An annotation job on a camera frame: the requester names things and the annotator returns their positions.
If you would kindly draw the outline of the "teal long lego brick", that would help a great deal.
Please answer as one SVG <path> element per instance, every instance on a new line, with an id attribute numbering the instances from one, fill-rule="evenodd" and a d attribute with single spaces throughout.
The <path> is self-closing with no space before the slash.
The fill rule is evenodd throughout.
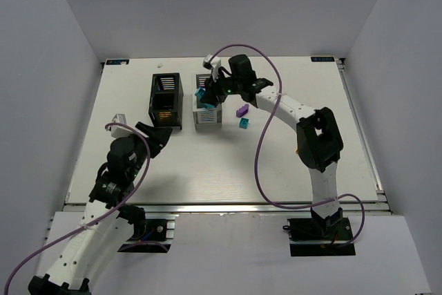
<path id="1" fill-rule="evenodd" d="M 197 90 L 194 93 L 196 100 L 197 100 L 197 107 L 198 108 L 215 108 L 215 105 L 205 102 L 204 95 L 205 95 L 205 89 L 202 87 L 197 88 Z"/>

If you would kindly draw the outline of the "yellow orange lego piece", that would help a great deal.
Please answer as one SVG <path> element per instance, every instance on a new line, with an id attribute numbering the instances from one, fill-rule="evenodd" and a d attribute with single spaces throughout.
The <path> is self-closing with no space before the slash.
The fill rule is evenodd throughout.
<path id="1" fill-rule="evenodd" d="M 169 123 L 173 121 L 173 113 L 172 112 L 158 112 L 157 113 L 157 121 L 159 123 Z"/>

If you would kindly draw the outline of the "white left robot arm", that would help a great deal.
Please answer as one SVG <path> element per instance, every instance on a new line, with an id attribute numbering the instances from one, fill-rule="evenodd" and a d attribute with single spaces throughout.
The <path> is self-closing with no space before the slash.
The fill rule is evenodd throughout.
<path id="1" fill-rule="evenodd" d="M 138 122 L 106 125 L 113 141 L 100 166 L 79 226 L 64 236 L 67 244 L 43 274 L 33 276 L 30 294 L 91 294 L 113 256 L 146 224 L 144 210 L 128 199 L 146 177 L 149 163 L 166 146 L 172 128 Z"/>

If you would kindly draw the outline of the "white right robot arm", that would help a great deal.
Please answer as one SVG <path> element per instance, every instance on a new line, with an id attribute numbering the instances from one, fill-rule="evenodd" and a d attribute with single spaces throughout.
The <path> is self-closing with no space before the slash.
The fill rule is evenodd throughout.
<path id="1" fill-rule="evenodd" d="M 336 179 L 343 139 L 332 110 L 314 109 L 283 94 L 273 82 L 257 77 L 246 55 L 231 57 L 228 70 L 213 55 L 206 56 L 202 65 L 211 72 L 204 83 L 202 103 L 218 106 L 228 96 L 239 95 L 295 131 L 298 157 L 311 179 L 311 218 L 318 232 L 328 235 L 343 218 Z"/>

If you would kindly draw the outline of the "white slotted container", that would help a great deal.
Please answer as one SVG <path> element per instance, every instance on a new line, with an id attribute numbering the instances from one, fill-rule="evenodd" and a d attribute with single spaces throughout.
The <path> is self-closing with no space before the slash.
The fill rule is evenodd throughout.
<path id="1" fill-rule="evenodd" d="M 206 107 L 196 95 L 200 88 L 204 88 L 205 79 L 210 76 L 210 74 L 196 74 L 193 78 L 193 121 L 197 131 L 222 127 L 222 106 Z"/>

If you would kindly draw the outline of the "black slotted container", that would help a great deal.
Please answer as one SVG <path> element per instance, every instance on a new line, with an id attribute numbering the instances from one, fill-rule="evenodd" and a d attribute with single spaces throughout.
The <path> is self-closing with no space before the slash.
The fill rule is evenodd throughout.
<path id="1" fill-rule="evenodd" d="M 172 127 L 182 130 L 184 91 L 179 73 L 154 74 L 151 82 L 151 95 L 148 114 L 154 127 Z M 172 112 L 173 121 L 159 123 L 158 112 Z"/>

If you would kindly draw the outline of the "purple stepped lego brick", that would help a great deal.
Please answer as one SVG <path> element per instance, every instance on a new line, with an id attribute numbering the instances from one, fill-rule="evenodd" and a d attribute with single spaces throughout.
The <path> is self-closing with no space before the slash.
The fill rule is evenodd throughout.
<path id="1" fill-rule="evenodd" d="M 244 117 L 249 112 L 249 105 L 244 104 L 239 109 L 236 110 L 236 117 Z"/>

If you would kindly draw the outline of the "small teal lego brick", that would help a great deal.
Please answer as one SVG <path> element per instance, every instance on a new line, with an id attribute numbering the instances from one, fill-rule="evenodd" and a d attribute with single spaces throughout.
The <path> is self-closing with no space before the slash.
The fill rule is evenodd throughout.
<path id="1" fill-rule="evenodd" d="M 239 127 L 242 129 L 247 129 L 249 127 L 249 119 L 242 117 L 239 122 Z"/>

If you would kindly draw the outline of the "right blue corner label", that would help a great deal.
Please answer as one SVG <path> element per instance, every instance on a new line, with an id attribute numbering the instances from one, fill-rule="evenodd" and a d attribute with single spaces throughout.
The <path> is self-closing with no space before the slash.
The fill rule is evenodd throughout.
<path id="1" fill-rule="evenodd" d="M 311 56 L 310 59 L 312 62 L 335 62 L 332 56 Z"/>

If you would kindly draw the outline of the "blue corner label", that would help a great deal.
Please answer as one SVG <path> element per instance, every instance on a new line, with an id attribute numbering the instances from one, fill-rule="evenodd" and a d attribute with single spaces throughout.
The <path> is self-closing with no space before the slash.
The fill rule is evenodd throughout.
<path id="1" fill-rule="evenodd" d="M 107 66 L 121 66 L 121 65 L 127 65 L 129 63 L 129 59 L 107 59 L 106 65 Z"/>
<path id="2" fill-rule="evenodd" d="M 311 56 L 310 59 L 312 62 L 335 62 L 332 56 Z"/>

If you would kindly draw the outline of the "left blue corner label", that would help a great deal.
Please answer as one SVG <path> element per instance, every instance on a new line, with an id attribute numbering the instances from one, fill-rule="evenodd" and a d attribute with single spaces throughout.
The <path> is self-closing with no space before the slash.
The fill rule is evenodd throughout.
<path id="1" fill-rule="evenodd" d="M 127 65 L 129 63 L 129 59 L 107 59 L 106 65 L 107 66 L 121 66 L 121 65 Z"/>

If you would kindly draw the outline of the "aluminium table front rail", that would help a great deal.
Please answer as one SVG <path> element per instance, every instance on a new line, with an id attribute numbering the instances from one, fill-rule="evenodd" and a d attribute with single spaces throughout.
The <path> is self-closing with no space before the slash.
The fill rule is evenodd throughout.
<path id="1" fill-rule="evenodd" d="M 361 212 L 361 206 L 353 202 L 341 203 L 344 212 Z M 364 203 L 366 213 L 386 212 L 390 207 L 386 202 Z M 279 209 L 267 204 L 185 204 L 185 205 L 138 205 L 148 213 L 239 213 L 239 212 L 308 212 L 307 209 Z M 84 204 L 67 204 L 63 212 L 83 212 Z"/>

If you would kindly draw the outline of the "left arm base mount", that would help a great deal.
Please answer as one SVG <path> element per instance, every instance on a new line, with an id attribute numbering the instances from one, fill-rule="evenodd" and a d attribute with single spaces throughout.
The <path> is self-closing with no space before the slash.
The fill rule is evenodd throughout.
<path id="1" fill-rule="evenodd" d="M 133 235 L 119 248 L 122 253 L 166 254 L 174 238 L 176 213 L 136 206 Z"/>

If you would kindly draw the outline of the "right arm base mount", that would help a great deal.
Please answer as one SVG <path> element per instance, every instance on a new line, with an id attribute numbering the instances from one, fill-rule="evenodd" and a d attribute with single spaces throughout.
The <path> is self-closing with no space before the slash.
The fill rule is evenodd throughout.
<path id="1" fill-rule="evenodd" d="M 343 218 L 326 233 L 311 218 L 291 218 L 282 226 L 289 236 L 291 257 L 355 256 L 353 238 L 348 218 Z"/>

